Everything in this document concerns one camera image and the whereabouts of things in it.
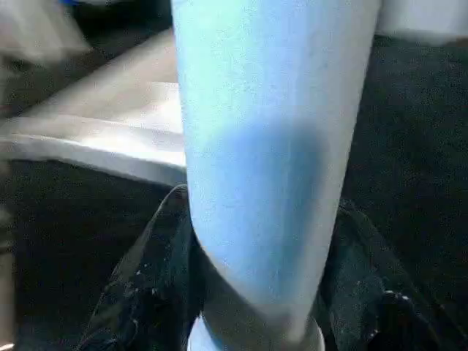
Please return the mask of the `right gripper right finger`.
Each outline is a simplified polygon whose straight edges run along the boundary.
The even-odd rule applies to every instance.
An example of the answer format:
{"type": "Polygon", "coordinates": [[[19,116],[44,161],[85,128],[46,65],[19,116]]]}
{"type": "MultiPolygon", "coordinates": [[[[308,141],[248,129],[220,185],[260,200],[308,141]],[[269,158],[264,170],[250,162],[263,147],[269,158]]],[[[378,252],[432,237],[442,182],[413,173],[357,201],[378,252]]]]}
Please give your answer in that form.
{"type": "Polygon", "coordinates": [[[336,350],[466,350],[467,332],[342,199],[318,290],[336,350]]]}

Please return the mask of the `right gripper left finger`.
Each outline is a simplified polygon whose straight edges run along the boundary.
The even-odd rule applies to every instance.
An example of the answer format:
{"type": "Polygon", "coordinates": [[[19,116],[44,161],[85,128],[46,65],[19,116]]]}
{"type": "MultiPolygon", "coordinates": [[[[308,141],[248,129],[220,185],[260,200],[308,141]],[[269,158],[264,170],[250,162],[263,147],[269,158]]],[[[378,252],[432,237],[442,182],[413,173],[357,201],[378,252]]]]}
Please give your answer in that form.
{"type": "Polygon", "coordinates": [[[185,350],[203,307],[202,261],[188,189],[178,185],[114,268],[83,350],[185,350]]]}

